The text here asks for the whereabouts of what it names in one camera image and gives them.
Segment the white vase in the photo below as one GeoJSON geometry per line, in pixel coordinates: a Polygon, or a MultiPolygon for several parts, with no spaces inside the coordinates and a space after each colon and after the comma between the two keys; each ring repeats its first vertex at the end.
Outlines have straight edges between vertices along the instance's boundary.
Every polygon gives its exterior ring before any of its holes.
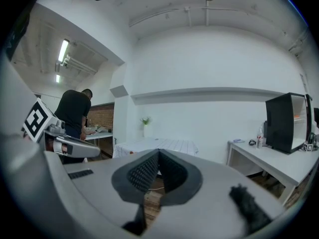
{"type": "Polygon", "coordinates": [[[144,125],[143,136],[144,137],[150,137],[151,136],[150,126],[149,125],[144,125]]]}

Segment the wooden floor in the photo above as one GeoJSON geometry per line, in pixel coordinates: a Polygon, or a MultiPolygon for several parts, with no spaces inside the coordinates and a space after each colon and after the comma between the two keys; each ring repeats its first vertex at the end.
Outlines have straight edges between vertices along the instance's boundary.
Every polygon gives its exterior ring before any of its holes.
{"type": "MultiPolygon", "coordinates": [[[[285,204],[285,207],[288,209],[290,206],[292,206],[300,197],[300,195],[303,193],[308,181],[309,181],[310,175],[306,177],[306,179],[294,190],[291,197],[288,199],[288,201],[285,204]]],[[[273,194],[276,198],[279,198],[285,187],[278,182],[277,179],[274,177],[268,175],[263,177],[262,175],[258,175],[255,177],[250,178],[254,182],[256,182],[258,185],[269,191],[271,194],[273,194]]],[[[152,189],[158,189],[164,187],[162,179],[156,178],[156,181],[151,186],[152,189]]],[[[149,190],[144,197],[144,210],[145,210],[145,216],[146,216],[146,223],[147,226],[151,226],[154,222],[157,215],[160,213],[160,198],[165,194],[164,189],[159,190],[149,190]]]]}

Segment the water bottle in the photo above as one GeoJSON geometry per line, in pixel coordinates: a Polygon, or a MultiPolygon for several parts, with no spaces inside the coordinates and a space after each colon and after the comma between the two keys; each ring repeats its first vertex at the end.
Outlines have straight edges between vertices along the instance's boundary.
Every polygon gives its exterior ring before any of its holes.
{"type": "Polygon", "coordinates": [[[263,138],[264,138],[264,124],[262,124],[257,132],[257,142],[256,148],[260,149],[263,146],[263,138]]]}

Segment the brick wall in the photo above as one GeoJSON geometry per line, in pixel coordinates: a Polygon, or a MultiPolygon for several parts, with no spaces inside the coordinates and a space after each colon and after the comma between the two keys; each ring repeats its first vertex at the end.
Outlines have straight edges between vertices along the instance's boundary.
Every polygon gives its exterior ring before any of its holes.
{"type": "MultiPolygon", "coordinates": [[[[106,129],[111,129],[113,131],[113,114],[114,114],[114,104],[91,107],[89,114],[87,116],[88,123],[91,120],[92,125],[102,125],[106,129]]],[[[99,141],[99,147],[102,151],[109,155],[113,155],[113,138],[107,137],[102,138],[99,141]]]]}
{"type": "Polygon", "coordinates": [[[114,104],[91,107],[87,116],[88,123],[91,120],[92,125],[102,125],[107,129],[113,130],[114,104]]]}

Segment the ceiling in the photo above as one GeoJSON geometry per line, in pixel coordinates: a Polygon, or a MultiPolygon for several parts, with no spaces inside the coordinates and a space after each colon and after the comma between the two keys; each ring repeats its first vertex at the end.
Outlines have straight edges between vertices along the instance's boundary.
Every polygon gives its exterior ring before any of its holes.
{"type": "Polygon", "coordinates": [[[55,84],[74,89],[90,74],[77,69],[74,66],[60,66],[58,74],[60,83],[55,83],[55,63],[59,56],[61,44],[64,39],[70,41],[66,54],[73,59],[98,71],[101,64],[107,59],[88,47],[83,42],[77,41],[72,36],[56,29],[51,23],[43,21],[35,13],[31,13],[27,32],[21,39],[14,55],[12,63],[16,70],[23,75],[34,75],[36,80],[45,84],[55,84]]]}
{"type": "MultiPolygon", "coordinates": [[[[206,0],[107,0],[129,22],[138,39],[175,27],[206,25],[206,0]]],[[[261,35],[295,55],[308,26],[288,0],[213,0],[208,25],[261,35]]]]}

